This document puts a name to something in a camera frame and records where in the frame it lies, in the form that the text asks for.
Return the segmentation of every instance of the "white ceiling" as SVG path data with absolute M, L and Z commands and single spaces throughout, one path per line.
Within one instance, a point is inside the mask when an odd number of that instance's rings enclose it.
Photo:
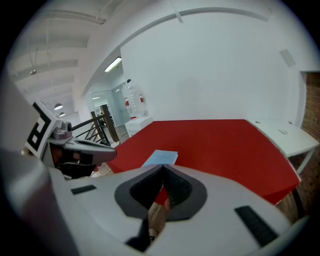
M 7 60 L 11 79 L 32 103 L 63 104 L 74 113 L 72 89 L 78 60 L 91 34 L 110 19 L 123 0 L 53 0 L 20 33 Z

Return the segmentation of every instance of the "white table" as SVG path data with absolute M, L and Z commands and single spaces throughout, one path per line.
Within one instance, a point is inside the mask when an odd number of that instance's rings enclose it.
M 248 119 L 249 123 L 258 128 L 286 158 L 307 152 L 303 162 L 296 170 L 302 172 L 309 162 L 319 142 L 299 127 L 285 121 L 268 119 Z

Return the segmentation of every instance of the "white robotic device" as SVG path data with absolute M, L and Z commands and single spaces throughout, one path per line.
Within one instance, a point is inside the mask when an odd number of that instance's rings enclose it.
M 241 184 L 177 165 L 66 180 L 116 150 L 72 138 L 68 122 L 41 102 L 33 107 L 40 117 L 25 140 L 36 157 L 2 147 L 1 177 L 15 213 L 54 255 L 276 255 L 305 223 L 291 227 Z M 58 162 L 52 147 L 66 152 Z M 150 243 L 148 210 L 163 186 L 171 209 Z

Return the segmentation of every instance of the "table leg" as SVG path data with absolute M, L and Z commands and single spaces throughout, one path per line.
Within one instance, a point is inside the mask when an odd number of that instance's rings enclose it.
M 306 167 L 307 163 L 309 162 L 312 154 L 315 152 L 315 148 L 314 149 L 311 149 L 308 154 L 306 154 L 305 158 L 303 159 L 302 163 L 300 164 L 299 168 L 296 170 L 296 172 L 298 174 L 300 174 L 303 169 Z

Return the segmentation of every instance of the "railing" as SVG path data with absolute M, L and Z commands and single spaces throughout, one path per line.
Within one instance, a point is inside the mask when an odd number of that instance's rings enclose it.
M 72 131 L 75 131 L 81 127 L 84 127 L 90 123 L 93 123 L 91 125 L 91 128 L 78 134 L 77 136 L 75 136 L 76 138 L 79 138 L 80 136 L 85 135 L 85 140 L 87 141 L 92 141 L 92 142 L 96 142 L 96 143 L 101 143 L 101 144 L 104 144 L 104 145 L 107 145 L 107 146 L 111 146 L 108 138 L 107 138 L 107 135 L 105 133 L 105 130 L 104 130 L 104 126 L 103 126 L 103 123 L 104 122 L 104 118 L 106 117 L 105 114 L 103 115 L 99 115 L 95 118 L 92 118 L 90 120 L 87 120 L 87 121 L 84 121 L 74 127 L 72 127 Z

